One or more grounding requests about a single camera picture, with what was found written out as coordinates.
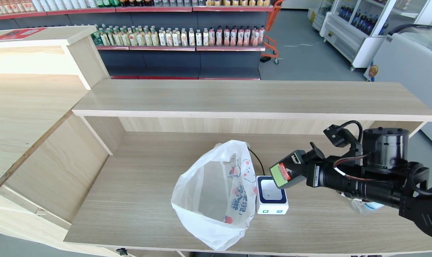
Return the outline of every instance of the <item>refrigerator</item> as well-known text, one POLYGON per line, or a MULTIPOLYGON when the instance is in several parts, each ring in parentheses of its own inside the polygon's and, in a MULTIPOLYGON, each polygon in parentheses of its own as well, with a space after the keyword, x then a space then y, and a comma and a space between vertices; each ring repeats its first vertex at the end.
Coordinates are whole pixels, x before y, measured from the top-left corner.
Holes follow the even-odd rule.
MULTIPOLYGON (((365 77, 401 83, 432 109, 432 26, 410 24, 390 31, 365 77)), ((422 131, 432 140, 432 122, 422 131)))

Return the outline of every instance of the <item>display fridge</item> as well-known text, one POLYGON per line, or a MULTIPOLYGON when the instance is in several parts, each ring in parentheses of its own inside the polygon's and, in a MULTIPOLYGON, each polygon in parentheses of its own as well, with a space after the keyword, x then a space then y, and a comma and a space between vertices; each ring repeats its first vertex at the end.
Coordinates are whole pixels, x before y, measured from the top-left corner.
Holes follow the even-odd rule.
MULTIPOLYGON (((401 83, 432 109, 432 26, 401 26, 392 31, 365 77, 369 81, 401 83)), ((422 131, 432 140, 432 122, 422 131)))
POLYGON ((390 29, 432 21, 432 0, 335 0, 320 35, 351 62, 367 68, 390 29))

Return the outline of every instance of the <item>green label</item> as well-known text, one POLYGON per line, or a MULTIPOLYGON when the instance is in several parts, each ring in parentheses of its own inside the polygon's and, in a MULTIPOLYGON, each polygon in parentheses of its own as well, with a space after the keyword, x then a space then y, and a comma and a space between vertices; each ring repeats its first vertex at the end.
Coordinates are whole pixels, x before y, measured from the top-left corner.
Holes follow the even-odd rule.
POLYGON ((283 177, 281 170, 279 169, 279 164, 270 168, 271 176, 278 187, 282 187, 287 184, 287 180, 283 177))

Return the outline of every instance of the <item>white cable on floor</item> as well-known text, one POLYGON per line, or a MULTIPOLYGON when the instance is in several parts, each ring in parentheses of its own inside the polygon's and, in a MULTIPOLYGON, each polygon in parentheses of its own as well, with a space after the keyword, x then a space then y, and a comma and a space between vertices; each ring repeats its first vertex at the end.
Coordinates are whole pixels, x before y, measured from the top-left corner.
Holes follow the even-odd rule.
POLYGON ((319 43, 322 43, 322 42, 323 42, 323 40, 322 40, 322 41, 319 41, 319 42, 315 42, 314 44, 298 44, 298 45, 295 45, 295 46, 286 46, 286 47, 313 46, 313 45, 315 45, 315 44, 319 44, 319 43))

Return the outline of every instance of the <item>robotic arm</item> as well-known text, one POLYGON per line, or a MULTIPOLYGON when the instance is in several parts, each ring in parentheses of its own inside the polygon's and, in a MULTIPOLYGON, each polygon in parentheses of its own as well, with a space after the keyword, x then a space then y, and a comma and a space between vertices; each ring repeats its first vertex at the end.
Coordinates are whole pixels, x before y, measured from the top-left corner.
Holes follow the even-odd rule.
POLYGON ((336 147, 350 144, 349 151, 325 158, 311 142, 308 152, 296 150, 270 168, 278 188, 306 180, 309 187, 328 187, 346 197, 397 208, 400 216, 432 237, 432 188, 426 189, 428 168, 407 161, 408 130, 362 130, 359 122, 349 121, 327 127, 324 134, 336 147), (359 127, 358 138, 345 128, 349 124, 359 127))

